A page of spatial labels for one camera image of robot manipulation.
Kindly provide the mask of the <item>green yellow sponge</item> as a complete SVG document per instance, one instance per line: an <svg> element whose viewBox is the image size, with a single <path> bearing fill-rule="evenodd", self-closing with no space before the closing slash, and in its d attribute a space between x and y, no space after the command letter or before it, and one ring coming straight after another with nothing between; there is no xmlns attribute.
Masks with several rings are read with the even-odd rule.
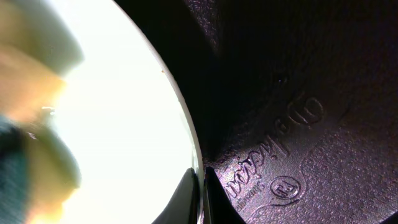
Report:
<svg viewBox="0 0 398 224"><path fill-rule="evenodd" d="M60 223L80 171L47 127L65 82L44 63L37 29L1 2L1 222Z"/></svg>

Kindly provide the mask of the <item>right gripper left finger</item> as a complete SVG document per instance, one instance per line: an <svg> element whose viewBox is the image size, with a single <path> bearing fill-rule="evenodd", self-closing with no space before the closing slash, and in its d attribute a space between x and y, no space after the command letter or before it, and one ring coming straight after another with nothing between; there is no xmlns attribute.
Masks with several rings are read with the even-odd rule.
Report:
<svg viewBox="0 0 398 224"><path fill-rule="evenodd" d="M152 224L197 224L199 183L195 171L189 168L162 213Z"/></svg>

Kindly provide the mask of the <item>white plate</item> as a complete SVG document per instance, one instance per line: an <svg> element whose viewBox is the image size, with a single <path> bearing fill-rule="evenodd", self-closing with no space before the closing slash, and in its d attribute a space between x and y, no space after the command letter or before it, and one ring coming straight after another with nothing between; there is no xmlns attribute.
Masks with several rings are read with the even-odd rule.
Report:
<svg viewBox="0 0 398 224"><path fill-rule="evenodd" d="M47 119L80 171L61 223L152 223L203 166L171 71L114 2L25 0L44 63L67 83Z"/></svg>

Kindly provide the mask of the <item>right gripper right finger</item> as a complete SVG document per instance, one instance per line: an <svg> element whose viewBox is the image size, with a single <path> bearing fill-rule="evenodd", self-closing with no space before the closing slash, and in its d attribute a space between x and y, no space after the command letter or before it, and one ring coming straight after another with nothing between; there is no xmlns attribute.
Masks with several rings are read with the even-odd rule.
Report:
<svg viewBox="0 0 398 224"><path fill-rule="evenodd" d="M205 169L204 224L246 224L229 201L215 170Z"/></svg>

